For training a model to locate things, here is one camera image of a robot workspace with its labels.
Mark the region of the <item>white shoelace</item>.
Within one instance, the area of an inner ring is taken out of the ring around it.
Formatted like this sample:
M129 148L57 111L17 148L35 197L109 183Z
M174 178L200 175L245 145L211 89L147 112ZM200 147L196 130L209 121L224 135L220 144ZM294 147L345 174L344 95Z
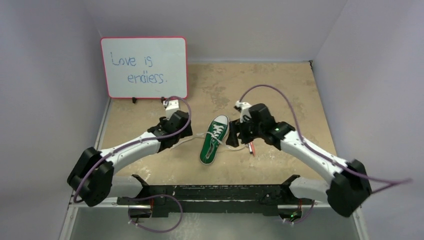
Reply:
M188 139L186 139L186 140L179 141L178 143L176 143L175 145L173 145L173 146L171 147L171 149L175 149L177 146L182 145L183 143L186 143L186 142L192 141L192 140L194 140L194 139L205 139L205 138L206 138L206 136L210 136L213 140L216 140L216 141L218 142L218 144L219 144L219 145L221 145L221 146L223 146L223 147L227 148L227 149L228 149L228 150L230 150L230 151L241 151L241 150L243 150L244 148L246 148L246 147L247 147L247 145L244 145L244 146L242 146L242 147L232 147L232 146L229 146L229 145L225 144L222 140L219 140L219 139L218 139L218 138L214 135L214 133L212 133L212 132L210 132L210 131L207 131L207 132L197 133L196 135L192 136L191 138L188 138Z

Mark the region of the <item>green canvas sneaker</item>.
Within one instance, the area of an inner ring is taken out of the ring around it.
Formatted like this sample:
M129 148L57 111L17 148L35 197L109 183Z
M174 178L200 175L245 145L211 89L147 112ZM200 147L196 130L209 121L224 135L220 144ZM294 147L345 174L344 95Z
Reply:
M226 115L218 115L215 117L206 132L212 132L219 140L224 140L229 132L230 119ZM200 151L199 159L200 162L205 165L210 165L215 160L219 143L207 135L203 141L203 145Z

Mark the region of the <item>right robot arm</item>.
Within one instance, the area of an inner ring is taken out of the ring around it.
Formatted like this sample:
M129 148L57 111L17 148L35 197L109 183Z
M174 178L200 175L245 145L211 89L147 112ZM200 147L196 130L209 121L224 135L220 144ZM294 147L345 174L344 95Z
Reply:
M230 122L226 144L237 147L262 139L267 145L287 153L318 173L321 180L293 175L283 183L280 196L288 204L310 199L329 204L340 216L350 217L371 195L365 166L347 161L321 149L287 122L276 122L263 103L237 101L240 117Z

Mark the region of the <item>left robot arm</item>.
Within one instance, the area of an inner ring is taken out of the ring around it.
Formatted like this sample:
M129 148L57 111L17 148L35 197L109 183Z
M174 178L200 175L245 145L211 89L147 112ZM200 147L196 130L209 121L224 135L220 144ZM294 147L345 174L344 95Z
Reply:
M161 117L157 125L133 140L103 150L85 149L67 177L68 185L74 190L73 202L84 202L89 207L98 205L109 196L117 172L171 148L192 134L191 113L176 110L169 118Z

